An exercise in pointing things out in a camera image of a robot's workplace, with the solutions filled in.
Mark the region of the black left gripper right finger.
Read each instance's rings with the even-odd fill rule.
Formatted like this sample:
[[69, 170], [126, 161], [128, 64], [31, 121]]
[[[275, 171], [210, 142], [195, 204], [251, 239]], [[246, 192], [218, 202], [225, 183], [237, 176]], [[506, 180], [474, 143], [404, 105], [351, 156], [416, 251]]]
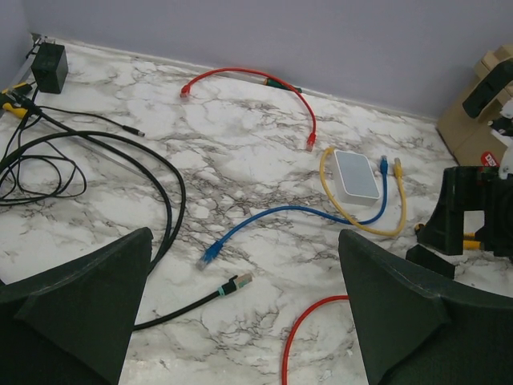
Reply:
[[455, 282], [350, 229], [338, 238], [370, 384], [510, 384], [512, 299]]

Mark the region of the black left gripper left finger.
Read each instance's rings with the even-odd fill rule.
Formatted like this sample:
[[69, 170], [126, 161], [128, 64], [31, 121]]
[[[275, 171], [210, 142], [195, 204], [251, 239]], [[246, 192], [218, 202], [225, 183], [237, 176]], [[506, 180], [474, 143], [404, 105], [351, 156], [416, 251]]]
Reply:
[[141, 228], [1, 285], [3, 384], [117, 384], [151, 260]]

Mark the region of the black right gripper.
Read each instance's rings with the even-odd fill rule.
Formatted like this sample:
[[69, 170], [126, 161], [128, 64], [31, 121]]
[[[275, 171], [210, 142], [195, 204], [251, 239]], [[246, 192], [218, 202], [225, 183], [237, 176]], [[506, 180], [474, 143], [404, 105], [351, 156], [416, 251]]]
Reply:
[[[476, 87], [476, 114], [480, 115], [512, 82], [512, 65], [500, 63]], [[466, 212], [484, 208], [482, 167], [462, 166], [443, 172], [438, 202], [430, 219], [416, 226], [417, 241], [406, 260], [443, 277], [454, 279], [455, 266], [427, 248], [445, 255], [480, 250], [481, 242], [464, 233]], [[505, 150], [497, 177], [492, 180], [491, 206], [481, 229], [485, 248], [500, 257], [512, 257], [512, 146]]]

